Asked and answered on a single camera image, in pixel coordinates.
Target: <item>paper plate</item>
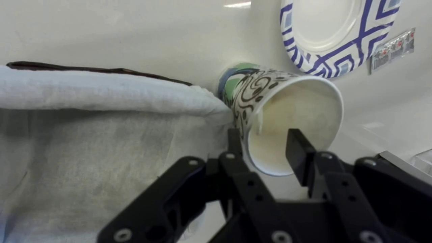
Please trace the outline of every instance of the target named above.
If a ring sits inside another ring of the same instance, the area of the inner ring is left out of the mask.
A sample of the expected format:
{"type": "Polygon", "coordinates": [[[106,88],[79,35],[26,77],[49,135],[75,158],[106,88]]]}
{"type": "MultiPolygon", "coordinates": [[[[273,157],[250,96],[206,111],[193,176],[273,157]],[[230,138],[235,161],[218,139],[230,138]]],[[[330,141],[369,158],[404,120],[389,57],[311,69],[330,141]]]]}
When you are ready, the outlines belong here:
{"type": "Polygon", "coordinates": [[[343,76],[372,57],[400,6],[401,0],[283,0],[285,50],[307,74],[343,76]]]}

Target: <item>white surface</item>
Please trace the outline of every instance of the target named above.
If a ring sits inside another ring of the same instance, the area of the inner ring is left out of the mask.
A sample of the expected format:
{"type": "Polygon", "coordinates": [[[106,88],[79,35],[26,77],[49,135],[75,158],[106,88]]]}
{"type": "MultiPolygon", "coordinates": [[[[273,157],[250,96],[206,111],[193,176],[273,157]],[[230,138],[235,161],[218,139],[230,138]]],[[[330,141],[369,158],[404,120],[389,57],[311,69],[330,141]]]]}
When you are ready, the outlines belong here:
{"type": "Polygon", "coordinates": [[[239,61],[288,68],[280,1],[238,3],[249,1],[2,1],[0,62],[125,66],[212,91],[239,61]]]}
{"type": "Polygon", "coordinates": [[[341,127],[343,104],[334,85],[300,77],[281,87],[260,114],[262,123],[253,123],[246,136],[250,158],[266,174],[288,176],[293,173],[285,153],[288,130],[300,128],[318,150],[326,150],[341,127]]]}
{"type": "Polygon", "coordinates": [[[368,69],[337,81],[346,119],[332,150],[354,158],[389,150],[408,161],[432,147],[432,16],[431,1],[403,4],[391,38],[418,27],[416,53],[377,70],[368,69]]]}
{"type": "Polygon", "coordinates": [[[338,46],[361,15],[362,0],[300,0],[293,7],[296,42],[307,51],[338,46]]]}

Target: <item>blue patterned plate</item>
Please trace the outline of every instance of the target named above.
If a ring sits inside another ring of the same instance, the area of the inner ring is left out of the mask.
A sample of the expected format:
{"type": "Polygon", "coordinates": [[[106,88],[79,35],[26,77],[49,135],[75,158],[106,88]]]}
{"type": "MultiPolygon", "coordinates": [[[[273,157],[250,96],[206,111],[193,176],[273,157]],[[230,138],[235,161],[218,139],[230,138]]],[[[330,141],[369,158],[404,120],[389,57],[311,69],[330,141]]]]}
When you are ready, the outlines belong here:
{"type": "Polygon", "coordinates": [[[337,14],[341,14],[338,11],[347,12],[347,10],[341,6],[335,7],[338,4],[330,6],[328,3],[331,1],[315,1],[322,4],[319,6],[320,8],[324,7],[323,22],[314,18],[318,7],[315,7],[316,4],[311,6],[311,3],[314,1],[304,1],[301,6],[296,3],[296,0],[283,0],[281,33],[285,50],[296,66],[307,74],[326,78],[343,76],[365,64],[377,46],[388,37],[401,6],[401,0],[354,0],[353,4],[347,7],[354,18],[345,20],[341,30],[328,28],[327,33],[335,34],[323,35],[326,38],[320,39],[323,26],[327,24],[326,15],[330,20],[341,20],[335,18],[338,16],[337,14]],[[315,38],[315,42],[308,42],[308,38],[303,35],[304,33],[297,30],[299,27],[305,30],[308,37],[315,38]]]}

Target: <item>bolt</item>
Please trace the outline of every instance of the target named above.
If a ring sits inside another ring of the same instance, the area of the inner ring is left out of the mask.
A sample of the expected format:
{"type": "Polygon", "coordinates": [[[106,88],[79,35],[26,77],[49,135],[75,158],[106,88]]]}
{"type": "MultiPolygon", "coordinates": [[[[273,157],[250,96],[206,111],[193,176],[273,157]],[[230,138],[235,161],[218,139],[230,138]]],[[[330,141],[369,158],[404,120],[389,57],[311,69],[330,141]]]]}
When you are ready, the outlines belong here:
{"type": "Polygon", "coordinates": [[[322,157],[323,157],[323,158],[327,158],[327,159],[334,159],[334,155],[330,154],[330,153],[322,153],[322,157]]]}
{"type": "Polygon", "coordinates": [[[227,158],[229,159],[235,159],[235,155],[230,153],[230,154],[227,154],[227,158]]]}
{"type": "Polygon", "coordinates": [[[273,243],[293,243],[292,236],[285,231],[274,231],[272,234],[273,243]]]}
{"type": "Polygon", "coordinates": [[[369,165],[369,166],[373,166],[373,168],[377,166],[377,162],[373,161],[373,159],[365,159],[364,163],[365,163],[365,165],[369,165]]]}
{"type": "Polygon", "coordinates": [[[130,242],[131,239],[133,239],[133,231],[129,228],[119,230],[114,235],[114,240],[118,243],[126,243],[126,242],[130,242]]]}
{"type": "Polygon", "coordinates": [[[193,159],[193,161],[189,161],[189,165],[191,165],[191,166],[197,166],[197,165],[199,165],[199,161],[195,161],[195,159],[193,159]]]}
{"type": "Polygon", "coordinates": [[[364,231],[361,232],[361,242],[362,243],[382,243],[380,235],[373,231],[364,231]]]}

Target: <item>black strip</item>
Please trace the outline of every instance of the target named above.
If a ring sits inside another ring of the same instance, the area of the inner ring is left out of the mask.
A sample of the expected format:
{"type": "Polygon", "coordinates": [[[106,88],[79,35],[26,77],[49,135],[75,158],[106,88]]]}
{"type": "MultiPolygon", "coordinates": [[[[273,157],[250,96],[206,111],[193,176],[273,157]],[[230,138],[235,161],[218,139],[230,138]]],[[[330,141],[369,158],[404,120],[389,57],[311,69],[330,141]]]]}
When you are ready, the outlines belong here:
{"type": "Polygon", "coordinates": [[[152,74],[152,73],[141,73],[141,72],[123,69],[123,68],[102,69],[102,68],[84,68],[84,66],[61,66],[61,65],[53,65],[53,64],[27,62],[27,61],[10,62],[7,64],[7,66],[17,70],[80,70],[80,72],[95,72],[95,73],[108,73],[108,74],[129,74],[129,76],[150,77],[161,81],[170,81],[170,82],[192,87],[191,82],[185,82],[181,80],[168,78],[168,77],[152,74]]]}

